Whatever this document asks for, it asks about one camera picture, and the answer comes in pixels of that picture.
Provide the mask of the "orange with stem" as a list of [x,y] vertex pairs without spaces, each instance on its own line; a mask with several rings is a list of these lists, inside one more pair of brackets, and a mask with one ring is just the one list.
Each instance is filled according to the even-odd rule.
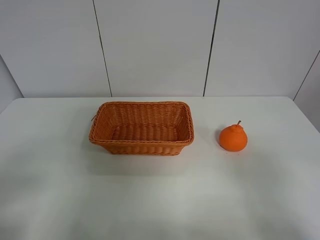
[[219,145],[229,152],[240,152],[248,144],[248,136],[241,126],[241,120],[237,124],[224,128],[219,134]]

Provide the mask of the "orange wicker basket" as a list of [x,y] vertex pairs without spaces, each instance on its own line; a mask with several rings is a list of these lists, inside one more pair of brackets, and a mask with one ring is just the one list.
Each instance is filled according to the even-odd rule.
[[114,155],[176,156],[194,141],[190,107],[181,101],[111,101],[96,112],[89,141]]

